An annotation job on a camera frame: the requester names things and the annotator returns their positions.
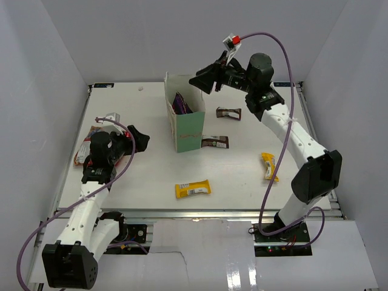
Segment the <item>green white paper bag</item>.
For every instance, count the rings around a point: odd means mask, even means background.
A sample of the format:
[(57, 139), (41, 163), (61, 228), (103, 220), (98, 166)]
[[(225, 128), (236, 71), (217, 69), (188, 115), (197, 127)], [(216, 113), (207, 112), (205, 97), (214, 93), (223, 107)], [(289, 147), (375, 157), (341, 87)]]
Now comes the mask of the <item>green white paper bag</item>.
[[(190, 75), (173, 75), (166, 73), (164, 78), (164, 95), (167, 116), (172, 130), (173, 143), (178, 153), (201, 148), (202, 132), (206, 107), (202, 91), (189, 84)], [(175, 96), (180, 94), (191, 110), (190, 113), (176, 114), (173, 109)]]

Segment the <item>purple chip bag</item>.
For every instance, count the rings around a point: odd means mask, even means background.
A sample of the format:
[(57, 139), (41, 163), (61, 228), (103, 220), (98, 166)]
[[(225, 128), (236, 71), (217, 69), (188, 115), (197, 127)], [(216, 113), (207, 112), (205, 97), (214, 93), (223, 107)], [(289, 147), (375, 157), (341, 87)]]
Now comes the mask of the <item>purple chip bag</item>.
[(176, 92), (175, 98), (173, 100), (172, 109), (176, 115), (185, 115), (193, 113), (192, 109), (185, 102), (184, 98), (179, 92)]

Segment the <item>red cookie snack bag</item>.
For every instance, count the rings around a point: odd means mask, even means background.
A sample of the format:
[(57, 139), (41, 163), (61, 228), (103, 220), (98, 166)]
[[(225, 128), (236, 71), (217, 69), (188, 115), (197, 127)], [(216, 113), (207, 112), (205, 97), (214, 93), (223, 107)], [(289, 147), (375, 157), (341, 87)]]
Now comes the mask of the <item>red cookie snack bag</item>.
[(101, 132), (102, 127), (95, 127), (91, 126), (87, 136), (84, 138), (83, 142), (81, 143), (78, 151), (76, 152), (74, 158), (73, 158), (73, 165), (74, 166), (81, 166), (83, 165), (86, 157), (90, 154), (90, 143), (91, 143), (91, 137), (93, 134), (97, 132)]

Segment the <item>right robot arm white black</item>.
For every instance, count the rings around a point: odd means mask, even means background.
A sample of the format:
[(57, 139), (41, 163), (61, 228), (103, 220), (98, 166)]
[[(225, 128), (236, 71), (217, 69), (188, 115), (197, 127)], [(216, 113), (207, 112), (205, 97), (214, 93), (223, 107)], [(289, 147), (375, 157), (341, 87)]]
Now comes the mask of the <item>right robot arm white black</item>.
[(292, 194), (272, 224), (255, 229), (286, 242), (317, 208), (317, 202), (338, 186), (343, 159), (339, 151), (328, 151), (292, 118), (293, 111), (271, 85), (274, 69), (268, 55), (255, 53), (244, 69), (235, 58), (228, 61), (226, 54), (196, 72), (189, 84), (207, 94), (224, 85), (245, 92), (249, 111), (283, 142), (282, 150), (290, 152), (298, 167), (291, 182)]

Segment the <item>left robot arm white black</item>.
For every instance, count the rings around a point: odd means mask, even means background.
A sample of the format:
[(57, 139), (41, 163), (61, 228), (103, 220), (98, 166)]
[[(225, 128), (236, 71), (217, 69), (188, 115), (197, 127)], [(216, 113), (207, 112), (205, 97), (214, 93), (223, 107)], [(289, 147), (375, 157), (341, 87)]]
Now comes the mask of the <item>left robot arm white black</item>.
[(133, 125), (127, 131), (100, 130), (90, 136), (89, 154), (82, 163), (78, 205), (58, 239), (46, 244), (42, 260), (51, 288), (90, 290), (98, 276), (98, 261), (113, 242), (128, 235), (121, 212), (100, 214), (117, 177), (116, 164), (127, 155), (146, 150), (150, 137)]

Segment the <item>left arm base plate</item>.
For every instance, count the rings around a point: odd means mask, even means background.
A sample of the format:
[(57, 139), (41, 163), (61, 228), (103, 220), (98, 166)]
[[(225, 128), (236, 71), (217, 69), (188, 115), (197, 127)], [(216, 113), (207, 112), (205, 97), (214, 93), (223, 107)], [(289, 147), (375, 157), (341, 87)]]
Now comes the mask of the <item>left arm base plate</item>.
[(120, 243), (123, 241), (136, 241), (138, 243), (145, 243), (146, 236), (146, 224), (125, 224), (120, 230), (119, 235), (112, 241), (112, 243)]

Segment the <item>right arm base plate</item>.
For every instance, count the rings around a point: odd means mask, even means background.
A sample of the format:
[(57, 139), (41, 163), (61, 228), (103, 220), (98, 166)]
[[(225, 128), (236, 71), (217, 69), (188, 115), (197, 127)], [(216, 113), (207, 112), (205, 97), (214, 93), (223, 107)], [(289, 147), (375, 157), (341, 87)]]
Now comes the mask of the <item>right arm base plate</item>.
[(259, 257), (286, 257), (286, 256), (312, 256), (311, 246), (303, 245), (310, 242), (306, 223), (287, 230), (275, 236), (264, 236), (258, 230), (258, 224), (248, 229), (253, 236), (255, 256)]

